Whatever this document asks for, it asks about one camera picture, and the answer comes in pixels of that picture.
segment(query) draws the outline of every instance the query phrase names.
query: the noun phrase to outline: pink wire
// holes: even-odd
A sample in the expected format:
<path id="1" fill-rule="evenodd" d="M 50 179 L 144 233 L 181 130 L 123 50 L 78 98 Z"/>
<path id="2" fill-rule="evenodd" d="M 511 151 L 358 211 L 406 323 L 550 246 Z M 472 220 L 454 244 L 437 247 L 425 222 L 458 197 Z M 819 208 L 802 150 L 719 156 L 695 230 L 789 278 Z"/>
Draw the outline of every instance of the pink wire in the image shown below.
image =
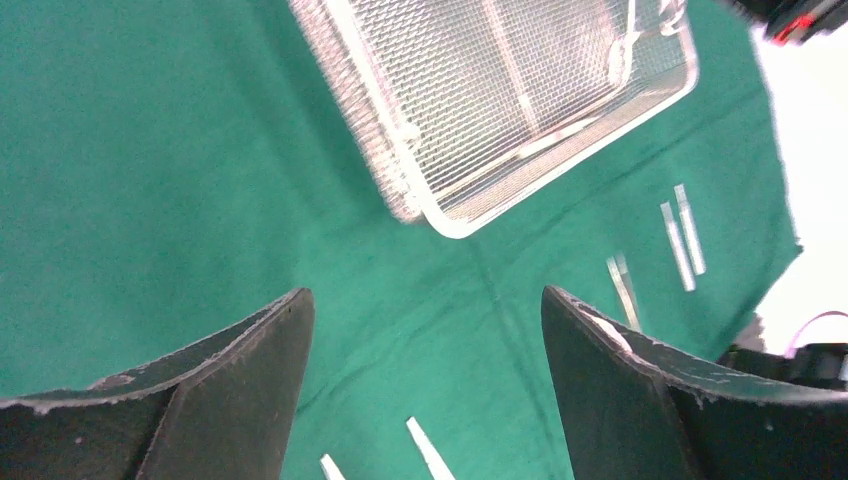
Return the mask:
<path id="1" fill-rule="evenodd" d="M 845 313 L 845 312 L 840 312 L 839 310 L 831 310 L 829 312 L 820 313 L 820 314 L 816 315 L 815 317 L 807 320 L 807 323 L 805 323 L 801 328 L 799 328 L 798 331 L 795 332 L 795 335 L 792 336 L 792 340 L 789 341 L 789 347 L 786 349 L 786 353 L 784 353 L 783 356 L 786 357 L 786 358 L 795 357 L 795 352 L 798 351 L 798 348 L 796 347 L 795 344 L 798 343 L 798 339 L 801 338 L 801 334 L 803 334 L 804 331 L 807 329 L 807 327 L 812 325 L 813 322 L 815 322 L 816 320 L 823 318 L 823 317 L 829 317 L 831 315 L 836 315 L 836 316 L 848 318 L 848 314 Z"/>

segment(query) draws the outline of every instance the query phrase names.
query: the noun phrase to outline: white floor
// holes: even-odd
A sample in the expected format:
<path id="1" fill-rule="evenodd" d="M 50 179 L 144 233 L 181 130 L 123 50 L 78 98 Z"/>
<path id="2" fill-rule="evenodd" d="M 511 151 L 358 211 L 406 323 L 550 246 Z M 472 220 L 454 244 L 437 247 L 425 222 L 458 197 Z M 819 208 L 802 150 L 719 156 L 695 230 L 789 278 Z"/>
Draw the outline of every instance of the white floor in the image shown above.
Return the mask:
<path id="1" fill-rule="evenodd" d="M 753 38 L 805 249 L 758 308 L 767 351 L 783 353 L 809 319 L 848 312 L 848 26 L 799 47 Z M 848 342 L 848 318 L 815 322 L 799 338 L 811 341 Z"/>

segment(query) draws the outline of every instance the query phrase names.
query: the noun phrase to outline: wire mesh tray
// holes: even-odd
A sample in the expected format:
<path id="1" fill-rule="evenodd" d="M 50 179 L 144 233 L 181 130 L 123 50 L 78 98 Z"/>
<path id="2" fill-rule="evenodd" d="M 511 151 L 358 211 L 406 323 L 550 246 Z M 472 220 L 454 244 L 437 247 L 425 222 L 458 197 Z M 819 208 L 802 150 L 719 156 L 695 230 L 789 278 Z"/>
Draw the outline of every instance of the wire mesh tray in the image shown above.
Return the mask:
<path id="1" fill-rule="evenodd" d="M 684 0 L 290 0 L 386 204 L 462 238 L 688 93 Z"/>

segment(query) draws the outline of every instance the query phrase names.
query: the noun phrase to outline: green tablecloth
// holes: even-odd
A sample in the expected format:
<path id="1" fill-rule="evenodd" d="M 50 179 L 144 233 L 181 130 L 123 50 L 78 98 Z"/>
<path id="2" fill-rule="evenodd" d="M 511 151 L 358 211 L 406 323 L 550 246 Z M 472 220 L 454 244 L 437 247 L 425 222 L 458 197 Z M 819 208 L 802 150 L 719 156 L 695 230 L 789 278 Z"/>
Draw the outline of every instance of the green tablecloth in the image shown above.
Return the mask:
<path id="1" fill-rule="evenodd" d="M 149 361 L 295 286 L 317 298 L 284 475 L 566 478 L 539 327 L 558 284 L 717 356 L 798 254 L 746 32 L 708 1 L 688 98 L 473 237 L 388 215 L 283 0 L 0 7 L 0 395 Z M 685 183 L 686 294 L 658 205 Z"/>

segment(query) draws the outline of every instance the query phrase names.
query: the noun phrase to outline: wire basket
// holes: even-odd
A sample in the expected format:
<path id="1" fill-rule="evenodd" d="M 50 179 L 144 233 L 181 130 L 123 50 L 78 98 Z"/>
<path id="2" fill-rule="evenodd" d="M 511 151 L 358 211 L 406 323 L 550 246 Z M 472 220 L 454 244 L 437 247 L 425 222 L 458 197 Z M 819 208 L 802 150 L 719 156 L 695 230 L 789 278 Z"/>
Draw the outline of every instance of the wire basket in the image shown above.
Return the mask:
<path id="1" fill-rule="evenodd" d="M 684 0 L 290 0 L 392 214 L 470 235 L 686 95 Z"/>

